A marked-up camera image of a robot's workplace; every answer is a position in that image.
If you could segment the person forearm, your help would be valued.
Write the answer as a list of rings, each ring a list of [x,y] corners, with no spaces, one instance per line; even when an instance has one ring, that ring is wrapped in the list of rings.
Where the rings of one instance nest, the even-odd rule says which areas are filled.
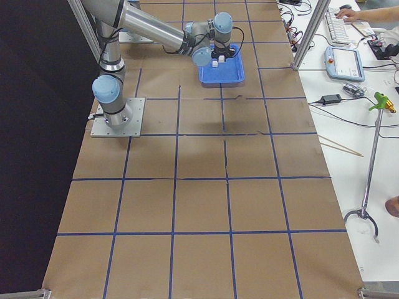
[[[367,22],[398,22],[398,6],[360,11],[358,18]]]

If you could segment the person hand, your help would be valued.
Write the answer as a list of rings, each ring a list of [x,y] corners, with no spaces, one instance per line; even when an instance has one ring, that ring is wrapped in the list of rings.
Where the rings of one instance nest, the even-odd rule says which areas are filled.
[[[354,11],[352,9],[341,9],[337,14],[337,19],[343,19],[345,22],[353,22],[357,20],[361,20],[360,11]]]

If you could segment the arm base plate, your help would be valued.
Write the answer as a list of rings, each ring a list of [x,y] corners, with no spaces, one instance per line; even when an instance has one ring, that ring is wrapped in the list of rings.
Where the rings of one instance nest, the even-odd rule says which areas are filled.
[[[152,44],[153,41],[139,34],[129,31],[119,32],[119,42],[121,44]]]
[[[93,138],[138,138],[141,135],[145,98],[127,98],[124,109],[115,115],[106,114],[100,104],[91,129]]]

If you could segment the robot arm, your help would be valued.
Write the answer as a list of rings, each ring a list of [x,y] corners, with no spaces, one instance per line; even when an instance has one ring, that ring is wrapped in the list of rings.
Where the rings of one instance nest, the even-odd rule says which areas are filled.
[[[227,12],[213,19],[190,22],[179,30],[142,11],[137,1],[82,1],[83,7],[95,18],[95,31],[100,46],[97,63],[100,75],[92,84],[94,97],[103,110],[103,122],[111,129],[121,128],[133,119],[133,109],[122,95],[125,62],[120,53],[119,33],[138,34],[161,44],[169,54],[191,57],[203,67],[223,56],[236,55],[230,45],[233,20]]]

